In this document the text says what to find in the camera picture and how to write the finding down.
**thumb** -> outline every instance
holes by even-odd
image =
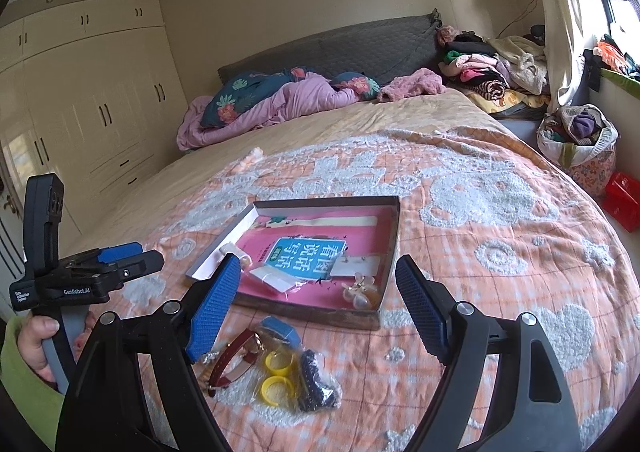
[[[49,376],[50,368],[44,355],[42,341],[51,338],[60,329],[58,321],[36,315],[29,317],[18,335],[18,351],[20,356],[36,374]]]

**red box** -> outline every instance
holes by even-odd
[[[606,187],[607,197],[602,208],[628,232],[640,226],[640,181],[616,172]]]

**gray headboard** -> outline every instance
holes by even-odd
[[[419,68],[435,70],[443,53],[436,40],[442,26],[435,9],[425,16],[386,19],[336,28],[281,44],[218,70],[222,84],[243,71],[276,73],[306,66],[332,78],[357,71],[381,86]]]

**blue label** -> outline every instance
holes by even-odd
[[[326,279],[336,257],[347,246],[338,239],[282,237],[271,249],[267,264],[308,281]]]

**wardrobe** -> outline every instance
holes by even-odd
[[[24,201],[65,184],[65,248],[179,158],[186,100],[158,0],[89,0],[0,28],[0,142]]]

